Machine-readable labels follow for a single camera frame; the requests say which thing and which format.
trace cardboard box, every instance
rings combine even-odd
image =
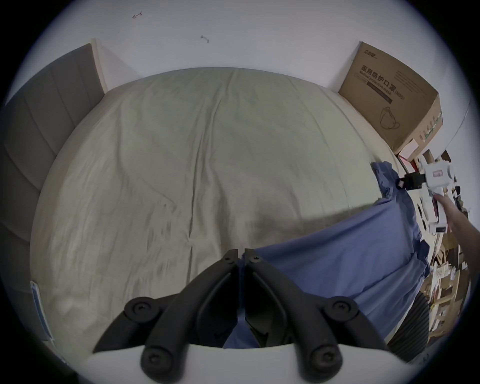
[[[443,124],[438,92],[411,68],[365,43],[361,43],[339,93],[395,155],[407,161],[423,151]]]
[[[458,242],[455,239],[455,236],[452,232],[444,233],[442,238],[442,245],[445,247],[446,250],[453,249],[458,246]]]

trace black screw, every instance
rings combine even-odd
[[[149,348],[142,355],[142,367],[157,373],[167,372],[172,368],[172,357],[162,348]]]
[[[348,303],[345,303],[344,301],[337,301],[333,305],[333,309],[337,310],[337,311],[340,311],[340,312],[343,312],[343,313],[348,313],[348,312],[350,312],[351,308],[350,308]]]
[[[150,356],[148,356],[148,361],[150,362],[150,364],[152,365],[158,365],[161,363],[162,359],[159,355],[157,355],[156,353],[152,353],[150,354]]]
[[[342,362],[340,351],[335,346],[324,346],[312,353],[310,363],[317,371],[329,372],[339,369]]]
[[[138,313],[141,311],[149,310],[151,306],[147,303],[136,303],[133,306],[133,313]]]

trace person's hand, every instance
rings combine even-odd
[[[450,228],[452,228],[458,218],[458,215],[461,215],[462,213],[458,210],[455,203],[450,200],[448,196],[434,194],[433,198],[443,206],[445,215],[447,216],[447,224]],[[435,208],[435,211],[435,213],[438,215],[438,208]]]

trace white wall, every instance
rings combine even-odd
[[[453,55],[401,0],[78,0],[37,41],[10,97],[41,68],[93,37],[109,89],[180,68],[228,66],[288,74],[337,91],[359,41],[365,41],[413,68],[440,93],[444,126],[429,145],[434,156],[452,141],[470,102]],[[480,142],[467,139],[472,130],[457,136],[476,152]],[[465,151],[453,141],[451,148]],[[475,177],[465,189],[479,189]]]
[[[480,229],[480,117],[472,101],[460,129],[448,145],[447,151],[455,165],[455,173],[460,182],[461,197],[470,207],[468,215],[472,224]]]

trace wrinkled sheet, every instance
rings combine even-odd
[[[388,162],[372,169],[384,198],[372,207],[311,235],[256,252],[304,292],[348,296],[385,338],[403,317],[429,274],[429,245],[421,240],[415,206],[395,187]],[[240,314],[225,348],[254,348]]]
[[[75,366],[128,300],[178,293],[229,249],[370,207],[383,160],[401,172],[355,109],[300,79],[203,68],[109,91],[58,154],[33,223],[32,279],[59,353]]]

